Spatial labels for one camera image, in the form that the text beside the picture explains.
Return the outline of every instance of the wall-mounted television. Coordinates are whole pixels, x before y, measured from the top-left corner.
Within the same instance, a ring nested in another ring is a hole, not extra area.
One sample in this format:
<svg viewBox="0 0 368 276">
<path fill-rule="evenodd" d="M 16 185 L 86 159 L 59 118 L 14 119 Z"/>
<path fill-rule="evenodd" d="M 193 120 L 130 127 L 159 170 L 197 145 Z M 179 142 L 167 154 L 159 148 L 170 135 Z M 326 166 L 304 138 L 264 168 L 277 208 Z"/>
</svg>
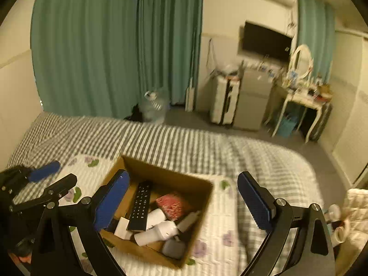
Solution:
<svg viewBox="0 0 368 276">
<path fill-rule="evenodd" d="M 291 40 L 287 35 L 245 22 L 242 48 L 281 62 L 289 62 Z"/>
</svg>

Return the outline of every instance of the red item on table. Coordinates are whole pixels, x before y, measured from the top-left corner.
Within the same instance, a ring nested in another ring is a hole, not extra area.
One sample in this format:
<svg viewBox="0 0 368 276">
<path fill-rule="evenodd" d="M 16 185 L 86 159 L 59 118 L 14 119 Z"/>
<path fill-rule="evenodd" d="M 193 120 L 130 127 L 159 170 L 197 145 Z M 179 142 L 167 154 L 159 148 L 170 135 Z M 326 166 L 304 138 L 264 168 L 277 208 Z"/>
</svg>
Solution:
<svg viewBox="0 0 368 276">
<path fill-rule="evenodd" d="M 157 198 L 156 203 L 170 221 L 175 221 L 190 211 L 190 205 L 174 193 Z"/>
</svg>

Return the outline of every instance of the gray carpet floor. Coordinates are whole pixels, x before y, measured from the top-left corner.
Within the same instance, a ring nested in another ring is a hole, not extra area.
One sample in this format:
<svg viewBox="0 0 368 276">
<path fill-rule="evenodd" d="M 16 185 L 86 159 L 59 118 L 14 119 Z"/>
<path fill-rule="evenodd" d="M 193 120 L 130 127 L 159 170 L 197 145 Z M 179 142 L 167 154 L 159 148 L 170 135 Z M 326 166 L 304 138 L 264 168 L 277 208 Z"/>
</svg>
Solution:
<svg viewBox="0 0 368 276">
<path fill-rule="evenodd" d="M 192 129 L 203 129 L 228 135 L 246 136 L 281 145 L 303 155 L 309 161 L 317 176 L 325 206 L 342 204 L 345 187 L 324 150 L 316 142 L 305 144 L 301 133 L 294 132 L 289 138 L 271 137 L 271 130 L 263 126 L 259 131 L 243 131 L 228 126 L 218 126 L 209 121 L 208 113 L 185 112 L 182 107 L 172 107 L 166 114 L 165 124 Z"/>
</svg>

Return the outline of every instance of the striped bedsheet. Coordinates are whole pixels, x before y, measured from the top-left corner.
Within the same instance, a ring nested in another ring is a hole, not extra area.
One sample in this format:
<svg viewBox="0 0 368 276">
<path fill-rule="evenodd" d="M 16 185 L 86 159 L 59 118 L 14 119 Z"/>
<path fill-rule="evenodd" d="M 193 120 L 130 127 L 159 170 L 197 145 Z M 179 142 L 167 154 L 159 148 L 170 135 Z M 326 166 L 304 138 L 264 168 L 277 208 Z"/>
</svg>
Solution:
<svg viewBox="0 0 368 276">
<path fill-rule="evenodd" d="M 38 116 L 11 156 L 17 164 L 40 167 L 52 160 L 62 166 L 78 154 L 113 160 L 119 154 L 182 173 L 229 176 L 248 170 L 260 186 L 291 205 L 323 206 L 315 173 L 298 153 L 263 141 L 202 130 L 101 117 Z M 39 197 L 58 175 L 28 184 L 15 203 Z M 258 229 L 238 194 L 239 274 L 253 258 L 265 233 Z M 291 231 L 273 274 L 282 270 L 295 232 Z"/>
</svg>

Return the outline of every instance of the open box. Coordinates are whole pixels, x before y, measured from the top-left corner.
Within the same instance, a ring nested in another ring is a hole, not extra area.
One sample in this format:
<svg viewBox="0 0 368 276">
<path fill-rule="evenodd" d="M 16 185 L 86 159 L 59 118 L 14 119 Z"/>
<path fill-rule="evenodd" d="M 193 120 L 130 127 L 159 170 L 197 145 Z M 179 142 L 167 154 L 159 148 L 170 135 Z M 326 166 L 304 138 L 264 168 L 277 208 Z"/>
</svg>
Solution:
<svg viewBox="0 0 368 276">
<path fill-rule="evenodd" d="M 178 192 L 191 205 L 192 211 L 200 210 L 201 214 L 194 226 L 181 235 L 181 239 L 186 243 L 187 248 L 183 258 L 180 260 L 169 258 L 161 253 L 163 241 L 140 247 L 135 242 L 120 239 L 106 230 L 101 231 L 101 236 L 114 244 L 121 252 L 137 255 L 143 261 L 167 266 L 172 269 L 182 268 L 191 256 L 192 248 L 201 229 L 213 190 L 212 183 L 208 180 L 169 171 L 133 158 L 120 156 L 107 174 L 102 185 L 107 184 L 119 169 L 128 171 L 130 185 L 115 212 L 114 218 L 117 220 L 120 217 L 129 219 L 138 184 L 145 180 L 153 182 L 150 204 L 154 203 L 160 196 Z"/>
</svg>

